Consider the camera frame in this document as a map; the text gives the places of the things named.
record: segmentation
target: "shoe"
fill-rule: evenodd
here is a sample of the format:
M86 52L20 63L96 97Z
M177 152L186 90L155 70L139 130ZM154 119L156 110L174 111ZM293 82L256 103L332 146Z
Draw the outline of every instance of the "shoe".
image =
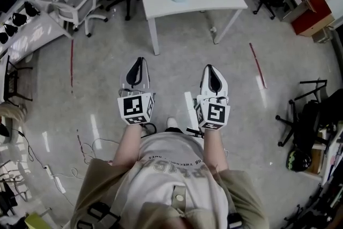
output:
M176 119L174 117L169 117L167 119L167 128L178 128Z

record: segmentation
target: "person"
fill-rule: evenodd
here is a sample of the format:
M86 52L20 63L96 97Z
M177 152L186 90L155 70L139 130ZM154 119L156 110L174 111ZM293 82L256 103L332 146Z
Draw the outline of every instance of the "person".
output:
M9 119L14 119L19 123L24 123L26 114L27 110L23 104L20 104L19 107L8 102L0 104L0 117L8 117Z
M269 228L247 173L229 169L219 131L188 136L170 117L165 132L141 133L126 127L112 166L91 161L70 228Z

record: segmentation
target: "shelf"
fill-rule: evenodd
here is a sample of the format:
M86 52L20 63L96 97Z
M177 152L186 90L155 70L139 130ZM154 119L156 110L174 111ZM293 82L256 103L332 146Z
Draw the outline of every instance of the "shelf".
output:
M18 12L20 7L23 6L26 0L17 0L13 6L7 11L7 13L2 13L0 16L0 24L6 23L7 20L13 15L14 12Z

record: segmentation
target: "black cable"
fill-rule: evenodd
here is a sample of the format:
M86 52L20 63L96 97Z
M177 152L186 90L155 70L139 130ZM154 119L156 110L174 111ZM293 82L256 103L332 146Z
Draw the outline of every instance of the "black cable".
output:
M141 123L140 125L142 126L142 128L146 129L147 131L149 131L147 125L151 125L154 128L154 131L151 134L147 134L143 137L147 137L147 136L154 135L157 133L157 128L156 128L155 124L153 124L151 122L144 123L144 124Z
M32 147L31 147L30 143L28 142L26 136L25 136L21 131L19 131L19 130L17 130L17 129L13 129L13 128L11 128L11 129L14 130L14 131L17 131L18 134L21 135L21 136L26 140L26 142L27 142L28 159L29 159L31 162L33 162L33 161L34 161L33 156L34 156L35 159L36 159L36 160L39 162L39 164L42 166L42 168L45 169L45 168L44 168L44 165L42 164L42 162L37 158L37 156L36 156L35 153L33 152Z

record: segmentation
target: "floor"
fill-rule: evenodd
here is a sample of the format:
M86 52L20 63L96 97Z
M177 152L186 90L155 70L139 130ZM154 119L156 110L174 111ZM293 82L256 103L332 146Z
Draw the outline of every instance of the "floor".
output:
M265 8L253 15L257 3L245 1L248 9L218 45L213 44L209 29L211 22L221 26L227 11L178 14L156 20L161 54L154 56L143 5L138 2L131 21L124 20L122 3L107 13L107 23L93 22L91 38L81 28L73 46L61 37L38 50L29 62L33 71L20 76L23 89L33 97L33 102L26 102L28 114L22 129L36 156L55 174L71 176L70 169L75 167L82 178L87 165L79 140L89 144L98 137L120 141L125 124L116 100L119 77L122 68L139 56L148 62L156 92L152 122L163 131L167 117L175 116L185 129L189 121L184 92L195 97L204 66L212 64L229 86L231 111L221 133L230 169L250 174L271 228L279 228L284 216L307 201L318 182L286 170L288 147L280 148L277 142L287 129L274 117L286 116L288 100L313 88L300 86L299 81L327 79L331 94L342 87L341 75L330 43L315 44L311 38L296 36L289 24L271 21ZM267 89L260 85L249 43ZM95 148L98 158L110 160L117 145L101 141ZM73 209L66 197L75 204L82 180L59 176L64 197L46 170L36 160L28 160L27 143L21 137L14 133L12 144L1 146L0 151L3 159L10 158L18 168L11 173L21 174L37 209L52 208L53 220L65 224ZM91 154L87 147L84 153Z

